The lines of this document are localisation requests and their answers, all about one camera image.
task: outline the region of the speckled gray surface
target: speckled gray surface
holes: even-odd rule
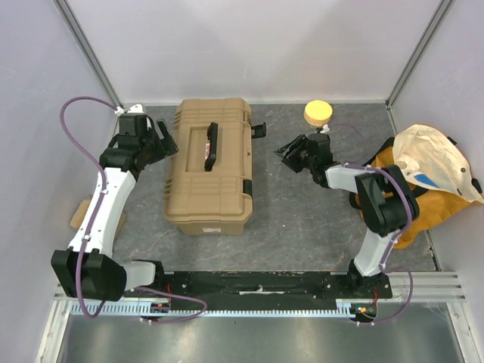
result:
[[[344,271],[359,251],[366,226],[348,204],[348,193],[317,186],[305,171],[296,174],[274,150],[311,128],[303,104],[253,105],[253,125],[267,122],[267,137],[253,141],[254,212],[243,236],[182,234],[162,213],[166,160],[146,168],[126,202],[128,220],[114,244],[114,259],[155,259],[168,270]],[[175,107],[149,107],[171,128]],[[335,104],[330,125],[335,160],[367,160],[392,128],[382,104]],[[425,236],[393,251],[389,267],[433,270]]]

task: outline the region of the black toolbox handle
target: black toolbox handle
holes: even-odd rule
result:
[[[205,171],[211,172],[213,164],[217,160],[217,138],[219,136],[219,124],[210,123],[209,128],[206,130],[206,136],[209,139],[209,156],[205,160]]]

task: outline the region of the plastic bag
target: plastic bag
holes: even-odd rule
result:
[[[405,180],[435,191],[456,194],[468,202],[484,203],[472,185],[469,163],[439,130],[412,125],[393,143],[393,159]]]
[[[365,164],[384,167],[394,163],[400,164],[420,209],[420,216],[399,238],[395,245],[397,249],[406,248],[419,232],[439,225],[463,208],[484,202],[479,182],[472,178],[467,160],[451,141],[434,128],[424,125],[409,127],[386,140]],[[358,207],[357,196],[350,195],[349,201],[352,206]]]

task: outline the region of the toolbox latch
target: toolbox latch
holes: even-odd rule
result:
[[[267,135],[267,126],[265,123],[262,125],[252,126],[252,138],[264,138]]]
[[[252,180],[244,179],[242,183],[242,192],[244,194],[249,194],[252,197]]]

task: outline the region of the cable clip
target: cable clip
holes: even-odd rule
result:
[[[115,109],[115,111],[114,111],[114,114],[116,115],[116,117],[119,117],[119,116],[121,116],[121,115],[122,115],[123,113],[125,113],[125,112],[126,112],[126,111],[125,111],[125,109],[124,109],[124,108],[122,108],[122,107],[118,106],[118,107],[116,107],[116,109]]]
[[[322,128],[318,130],[320,134],[327,134],[330,131],[330,126],[325,123]]]

